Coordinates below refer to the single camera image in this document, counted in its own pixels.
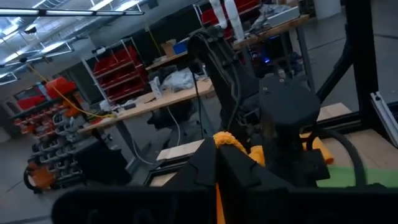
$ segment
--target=concrete floor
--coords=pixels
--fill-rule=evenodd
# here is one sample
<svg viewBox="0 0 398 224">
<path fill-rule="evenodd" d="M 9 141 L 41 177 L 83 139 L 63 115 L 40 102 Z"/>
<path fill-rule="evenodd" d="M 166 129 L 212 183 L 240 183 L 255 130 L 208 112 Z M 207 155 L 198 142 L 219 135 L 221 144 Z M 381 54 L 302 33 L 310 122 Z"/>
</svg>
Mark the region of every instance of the concrete floor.
<svg viewBox="0 0 398 224">
<path fill-rule="evenodd" d="M 398 100 L 398 25 L 395 21 L 398 14 L 395 9 L 398 1 L 377 0 L 373 2 L 373 26 L 377 56 L 379 88 L 386 101 Z M 305 25 L 305 34 L 316 87 L 319 88 L 330 74 L 335 62 L 340 57 L 345 42 L 345 16 L 339 14 L 322 21 L 312 20 Z M 356 101 L 353 69 L 351 68 L 342 81 L 336 86 L 324 105 L 342 102 L 349 109 L 358 109 Z M 218 113 L 220 105 L 217 98 L 204 100 L 210 119 L 215 127 L 219 126 Z M 159 152 L 159 142 L 168 135 L 167 130 L 156 131 L 146 125 L 149 114 L 131 119 L 127 122 L 130 132 L 142 147 L 148 141 L 154 143 L 152 152 L 146 159 L 153 160 Z M 0 143 L 0 223 L 50 223 L 48 215 L 54 200 L 63 191 L 50 192 L 45 195 L 34 195 L 21 182 L 30 146 L 33 140 L 27 136 Z M 139 170 L 134 181 L 143 181 L 146 168 Z"/>
</svg>

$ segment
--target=wooden board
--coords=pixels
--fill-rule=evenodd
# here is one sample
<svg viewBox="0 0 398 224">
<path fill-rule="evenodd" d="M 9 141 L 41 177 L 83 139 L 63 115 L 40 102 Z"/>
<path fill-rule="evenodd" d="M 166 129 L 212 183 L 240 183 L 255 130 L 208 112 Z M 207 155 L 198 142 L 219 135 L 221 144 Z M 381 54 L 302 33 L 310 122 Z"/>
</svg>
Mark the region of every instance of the wooden board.
<svg viewBox="0 0 398 224">
<path fill-rule="evenodd" d="M 332 118 L 351 111 L 342 103 L 321 108 L 318 120 Z M 346 137 L 357 148 L 366 167 L 371 169 L 398 169 L 398 150 L 374 130 L 365 130 L 347 134 Z M 195 152 L 201 141 L 191 142 L 182 146 L 164 149 L 158 156 L 160 159 L 171 159 Z M 335 158 L 335 165 L 352 166 L 351 159 L 345 148 L 335 139 L 323 139 L 322 142 Z"/>
<path fill-rule="evenodd" d="M 207 79 L 205 81 L 197 81 L 197 84 L 198 84 L 198 92 L 199 92 L 200 96 L 214 91 L 213 84 L 211 83 L 210 79 Z M 86 128 L 80 129 L 78 132 L 84 133 L 84 132 L 90 131 L 95 128 L 105 128 L 106 126 L 112 125 L 112 124 L 116 123 L 117 121 L 129 119 L 134 116 L 138 116 L 140 114 L 143 114 L 143 113 L 146 113 L 146 112 L 149 112 L 152 110 L 156 110 L 156 109 L 168 106 L 168 105 L 172 105 L 174 103 L 178 103 L 178 102 L 181 102 L 184 100 L 189 100 L 189 99 L 195 98 L 196 96 L 197 96 L 197 93 L 196 93 L 195 88 L 191 88 L 189 90 L 181 90 L 176 93 L 172 93 L 171 91 L 165 91 L 164 95 L 160 99 L 148 102 L 151 99 L 155 98 L 153 93 L 148 93 L 139 98 L 140 103 L 138 103 L 135 108 L 121 111 L 120 113 L 118 113 L 116 118 L 103 119 L 99 123 L 92 124 Z"/>
<path fill-rule="evenodd" d="M 178 55 L 174 55 L 174 56 L 172 56 L 172 57 L 167 58 L 167 59 L 164 60 L 164 61 L 161 61 L 161 62 L 157 62 L 157 63 L 155 63 L 155 64 L 152 64 L 152 65 L 146 67 L 145 69 L 146 69 L 147 71 L 148 71 L 148 70 L 151 70 L 151 69 L 156 68 L 156 67 L 159 67 L 159 66 L 161 66 L 161 65 L 163 65 L 163 64 L 165 64 L 165 63 L 167 63 L 167 62 L 171 62 L 172 60 L 175 60 L 175 59 L 177 59 L 177 58 L 180 58 L 180 57 L 182 57 L 182 56 L 184 56 L 184 55 L 186 55 L 186 54 L 188 54 L 188 52 L 183 52 L 183 53 L 180 53 L 180 54 L 178 54 Z"/>
<path fill-rule="evenodd" d="M 234 43 L 233 49 L 234 50 L 239 50 L 245 46 L 248 46 L 249 44 L 255 44 L 260 41 L 266 40 L 267 38 L 270 38 L 272 36 L 281 34 L 283 32 L 286 32 L 288 30 L 291 30 L 293 28 L 296 28 L 298 26 L 301 26 L 302 24 L 306 23 L 310 19 L 309 15 L 301 15 L 297 19 L 293 19 L 291 21 L 288 21 L 284 24 L 281 24 L 279 26 L 273 27 L 271 29 L 262 31 L 258 33 L 258 35 L 250 35 L 247 39 L 241 42 Z"/>
</svg>

